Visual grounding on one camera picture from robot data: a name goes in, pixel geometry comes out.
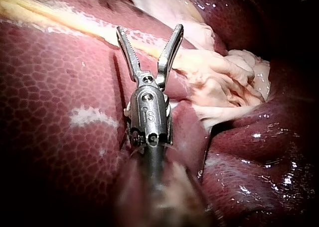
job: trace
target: white patch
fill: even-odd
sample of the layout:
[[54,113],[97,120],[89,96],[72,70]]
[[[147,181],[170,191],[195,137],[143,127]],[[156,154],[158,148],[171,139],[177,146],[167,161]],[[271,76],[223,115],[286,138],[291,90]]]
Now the white patch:
[[99,149],[99,155],[100,155],[100,156],[104,156],[104,154],[105,154],[105,149],[100,148],[100,149]]
[[100,112],[99,108],[89,107],[85,109],[83,106],[80,108],[72,109],[71,126],[84,126],[85,124],[104,122],[107,125],[117,128],[120,124],[118,121],[113,120],[111,117]]

